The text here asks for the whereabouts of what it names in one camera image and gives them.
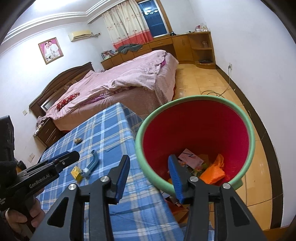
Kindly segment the left hand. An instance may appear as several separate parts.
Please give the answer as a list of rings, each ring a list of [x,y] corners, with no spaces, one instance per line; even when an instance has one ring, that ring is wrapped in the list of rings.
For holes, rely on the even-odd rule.
[[[31,225],[37,228],[45,217],[45,212],[41,209],[39,199],[35,198],[35,203],[30,209],[30,215],[33,218]],[[26,230],[26,222],[28,221],[26,216],[14,209],[8,209],[5,212],[5,218],[10,228],[21,238],[28,237],[28,231]]]

